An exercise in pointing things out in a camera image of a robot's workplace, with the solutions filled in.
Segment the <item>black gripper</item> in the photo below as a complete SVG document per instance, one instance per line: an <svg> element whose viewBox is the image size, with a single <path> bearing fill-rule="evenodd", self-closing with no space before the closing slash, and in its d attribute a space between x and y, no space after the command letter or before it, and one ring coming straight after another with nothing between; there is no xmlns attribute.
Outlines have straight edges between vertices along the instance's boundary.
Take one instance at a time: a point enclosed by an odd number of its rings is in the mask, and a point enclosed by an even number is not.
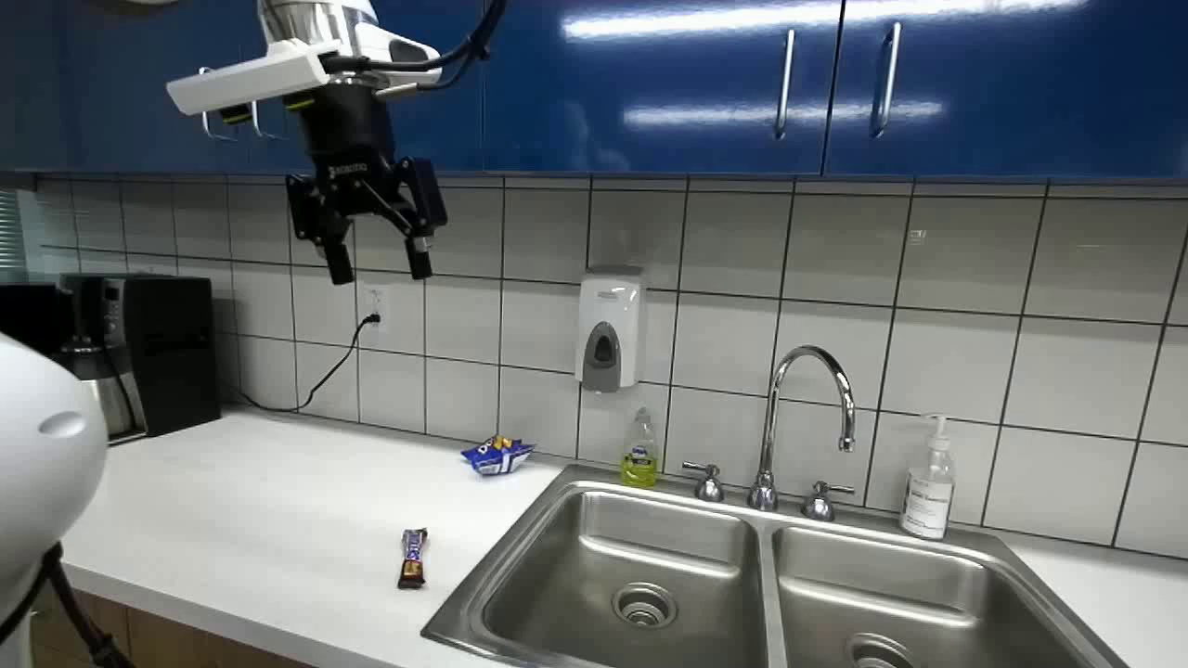
<svg viewBox="0 0 1188 668"><path fill-rule="evenodd" d="M432 158L396 155L385 104L368 85L328 85L299 104L313 176L289 178L289 213L303 243L323 245L333 286L357 280L344 231L383 214L404 235L411 280L432 280L432 238L445 200Z"/></svg>

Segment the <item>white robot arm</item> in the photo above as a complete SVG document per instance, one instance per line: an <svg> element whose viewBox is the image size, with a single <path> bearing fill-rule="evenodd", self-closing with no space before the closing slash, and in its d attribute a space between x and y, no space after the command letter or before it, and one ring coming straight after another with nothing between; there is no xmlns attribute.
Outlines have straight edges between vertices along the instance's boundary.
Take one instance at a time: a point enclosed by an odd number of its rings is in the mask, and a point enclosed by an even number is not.
<svg viewBox="0 0 1188 668"><path fill-rule="evenodd" d="M383 102L443 90L443 72L485 48L505 15L494 0L453 51L385 30L372 0L256 0L263 51L167 82L182 116L243 124L282 102L303 125L308 178L287 181L302 243L328 260L331 281L353 281L344 235L357 214L383 214L404 235L409 267L432 275L432 238L445 223L436 167L396 158ZM50 351L0 337L0 605L5 668L21 668L26 619L55 591L94 668L134 662L80 605L65 568L65 534L82 520L109 464L109 417L91 377Z"/></svg>

